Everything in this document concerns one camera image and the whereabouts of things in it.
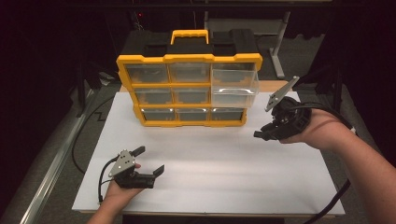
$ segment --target white paper sheet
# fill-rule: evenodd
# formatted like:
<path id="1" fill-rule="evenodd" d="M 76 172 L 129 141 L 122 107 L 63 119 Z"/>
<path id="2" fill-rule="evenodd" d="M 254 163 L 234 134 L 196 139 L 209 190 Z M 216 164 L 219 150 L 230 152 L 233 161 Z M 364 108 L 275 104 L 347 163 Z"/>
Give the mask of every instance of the white paper sheet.
<path id="1" fill-rule="evenodd" d="M 289 96 L 298 99 L 295 92 Z M 283 216 L 321 211 L 336 191 L 320 152 L 253 137 L 272 121 L 271 111 L 264 112 L 268 97 L 268 92 L 256 97 L 242 127 L 155 128 L 135 118 L 128 92 L 117 93 L 73 209 L 96 210 L 106 162 L 123 149 L 146 146 L 136 158 L 142 164 L 139 173 L 151 174 L 163 164 L 165 171 L 154 189 L 137 195 L 125 212 Z M 338 203 L 329 214 L 344 213 Z"/>

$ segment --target yellow carrying handle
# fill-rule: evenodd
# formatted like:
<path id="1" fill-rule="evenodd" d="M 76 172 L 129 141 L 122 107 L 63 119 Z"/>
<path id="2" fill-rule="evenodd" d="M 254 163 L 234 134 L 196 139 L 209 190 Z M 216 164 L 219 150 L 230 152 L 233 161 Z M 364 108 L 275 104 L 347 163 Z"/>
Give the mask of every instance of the yellow carrying handle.
<path id="1" fill-rule="evenodd" d="M 176 37 L 200 37 L 204 36 L 206 44 L 209 44 L 209 32 L 207 30 L 175 30 L 172 33 L 171 45 L 174 44 Z"/>

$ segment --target forearm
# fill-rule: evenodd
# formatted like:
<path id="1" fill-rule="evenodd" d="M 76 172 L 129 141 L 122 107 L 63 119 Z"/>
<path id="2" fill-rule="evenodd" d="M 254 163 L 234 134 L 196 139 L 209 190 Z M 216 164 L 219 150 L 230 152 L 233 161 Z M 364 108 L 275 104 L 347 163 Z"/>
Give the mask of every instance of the forearm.
<path id="1" fill-rule="evenodd" d="M 372 223 L 396 221 L 396 170 L 379 153 L 351 133 L 340 134 L 333 151 L 343 161 Z"/>
<path id="2" fill-rule="evenodd" d="M 114 223 L 119 211 L 115 211 L 117 205 L 102 202 L 99 209 L 88 221 L 88 224 L 110 224 Z"/>

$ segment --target metal gripper jaw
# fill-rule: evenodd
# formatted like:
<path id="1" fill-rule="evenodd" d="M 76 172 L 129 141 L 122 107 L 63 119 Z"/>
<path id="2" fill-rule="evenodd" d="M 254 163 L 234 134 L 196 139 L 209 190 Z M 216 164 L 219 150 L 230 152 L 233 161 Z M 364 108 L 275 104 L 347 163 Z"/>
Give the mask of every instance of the metal gripper jaw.
<path id="1" fill-rule="evenodd" d="M 271 115 L 274 120 L 264 125 L 260 131 L 254 132 L 253 136 L 268 140 L 281 140 L 301 133 L 311 120 L 310 108 L 291 109 L 300 103 L 289 96 L 284 96 L 276 104 Z"/>
<path id="2" fill-rule="evenodd" d="M 291 90 L 291 88 L 296 84 L 296 82 L 300 79 L 299 77 L 293 77 L 291 81 L 289 81 L 286 85 L 281 87 L 279 90 L 274 92 L 273 94 L 270 95 L 270 100 L 268 101 L 267 106 L 265 107 L 265 112 L 270 111 L 272 108 L 274 108 L 277 104 L 279 104 L 280 101 L 286 96 L 288 91 Z"/>
<path id="3" fill-rule="evenodd" d="M 135 157 L 145 152 L 145 147 L 139 147 L 132 152 L 123 150 L 109 177 L 113 177 L 116 183 L 124 189 L 152 189 L 155 179 L 164 171 L 164 165 L 155 170 L 152 175 L 142 175 L 134 170 L 136 166 Z"/>

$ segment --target human hand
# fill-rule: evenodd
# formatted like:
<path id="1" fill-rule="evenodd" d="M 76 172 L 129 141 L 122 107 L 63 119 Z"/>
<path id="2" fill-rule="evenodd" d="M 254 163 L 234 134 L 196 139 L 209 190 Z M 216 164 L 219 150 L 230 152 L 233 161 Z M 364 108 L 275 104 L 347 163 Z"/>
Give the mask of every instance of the human hand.
<path id="1" fill-rule="evenodd" d="M 126 207 L 126 205 L 128 205 L 129 201 L 131 201 L 132 198 L 140 193 L 142 190 L 143 189 L 122 189 L 116 183 L 116 181 L 111 180 L 102 204 L 112 203 L 114 204 L 112 206 L 114 210 L 118 210 L 120 212 L 124 207 Z"/>
<path id="2" fill-rule="evenodd" d="M 305 142 L 309 146 L 317 149 L 333 150 L 340 139 L 341 134 L 351 134 L 352 132 L 332 114 L 312 109 L 309 125 L 302 133 L 292 137 L 281 139 L 282 144 Z"/>
<path id="3" fill-rule="evenodd" d="M 140 168 L 140 166 L 140 164 L 136 164 L 135 168 Z M 128 205 L 129 201 L 142 190 L 143 189 L 122 189 L 116 181 L 111 180 L 104 200 L 98 211 L 92 216 L 88 223 L 112 223 L 122 209 Z"/>

